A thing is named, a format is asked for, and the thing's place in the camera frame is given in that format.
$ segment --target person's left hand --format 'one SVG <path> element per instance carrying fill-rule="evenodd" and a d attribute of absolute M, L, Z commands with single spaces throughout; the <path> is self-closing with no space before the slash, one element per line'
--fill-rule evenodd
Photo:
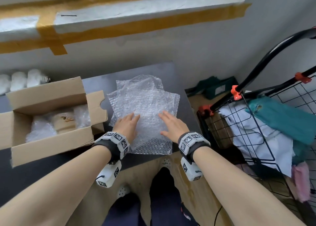
<path fill-rule="evenodd" d="M 134 113 L 131 113 L 123 117 L 122 119 L 118 119 L 112 130 L 113 132 L 124 135 L 130 144 L 133 142 L 137 135 L 135 128 L 140 118 L 140 114 L 136 115 L 134 118 L 133 116 Z"/>

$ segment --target black tabletop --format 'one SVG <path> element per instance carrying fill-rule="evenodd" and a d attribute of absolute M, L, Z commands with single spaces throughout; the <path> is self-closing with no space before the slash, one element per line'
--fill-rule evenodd
<path fill-rule="evenodd" d="M 152 75 L 159 77 L 162 80 L 165 91 L 179 94 L 180 103 L 177 117 L 185 122 L 191 131 L 201 133 L 200 127 L 192 112 L 189 100 L 184 92 L 173 63 L 155 64 L 83 79 L 82 81 L 86 93 L 100 90 L 103 90 L 104 92 L 105 100 L 101 103 L 101 107 L 108 110 L 109 120 L 105 123 L 106 129 L 113 115 L 113 109 L 106 97 L 106 94 L 116 90 L 116 80 L 129 80 L 138 75 Z M 8 111 L 11 111 L 9 101 L 7 100 L 6 96 L 0 96 L 0 113 Z M 68 162 L 89 148 L 89 146 L 78 148 L 69 152 L 20 165 L 13 169 L 10 165 L 10 149 L 7 148 L 0 150 L 0 206 L 5 204 L 29 185 L 33 184 L 46 174 L 50 173 L 54 169 Z M 130 168 L 135 165 L 157 159 L 161 156 L 162 155 L 128 154 L 122 160 L 122 169 Z"/>

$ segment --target orange connector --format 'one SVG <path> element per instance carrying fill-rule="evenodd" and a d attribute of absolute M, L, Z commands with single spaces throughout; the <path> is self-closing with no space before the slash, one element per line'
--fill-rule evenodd
<path fill-rule="evenodd" d="M 205 115 L 205 111 L 208 111 L 210 113 L 210 116 L 213 116 L 214 115 L 214 112 L 211 111 L 211 106 L 212 105 L 202 105 L 198 108 L 199 112 L 201 115 Z"/>
<path fill-rule="evenodd" d="M 238 85 L 233 85 L 232 86 L 232 90 L 230 91 L 232 93 L 232 95 L 234 96 L 234 100 L 241 100 L 242 96 L 240 94 L 240 92 L 236 91 L 236 87 Z"/>
<path fill-rule="evenodd" d="M 301 73 L 301 72 L 297 72 L 297 73 L 295 74 L 295 79 L 296 79 L 297 81 L 302 81 L 304 84 L 310 83 L 311 80 L 312 80 L 312 79 L 309 78 L 309 77 L 302 76 L 302 73 Z"/>

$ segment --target foot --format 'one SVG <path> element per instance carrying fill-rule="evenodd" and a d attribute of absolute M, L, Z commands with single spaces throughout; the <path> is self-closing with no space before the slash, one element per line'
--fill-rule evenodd
<path fill-rule="evenodd" d="M 162 168 L 162 167 L 166 167 L 166 168 L 168 168 L 169 170 L 171 170 L 171 166 L 172 166 L 172 161 L 171 161 L 171 159 L 169 158 L 169 157 L 165 157 L 165 158 L 163 158 L 162 160 L 161 160 L 161 163 L 160 163 L 160 169 Z"/>
<path fill-rule="evenodd" d="M 124 197 L 131 192 L 130 187 L 127 184 L 123 184 L 118 188 L 117 198 Z"/>

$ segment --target navy blue pants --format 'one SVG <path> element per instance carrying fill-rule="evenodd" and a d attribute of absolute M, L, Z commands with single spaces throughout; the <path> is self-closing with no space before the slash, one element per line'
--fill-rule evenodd
<path fill-rule="evenodd" d="M 197 226 L 181 202 L 169 169 L 163 167 L 150 186 L 151 226 Z M 102 226 L 146 226 L 140 214 L 140 200 L 129 193 L 115 201 Z"/>

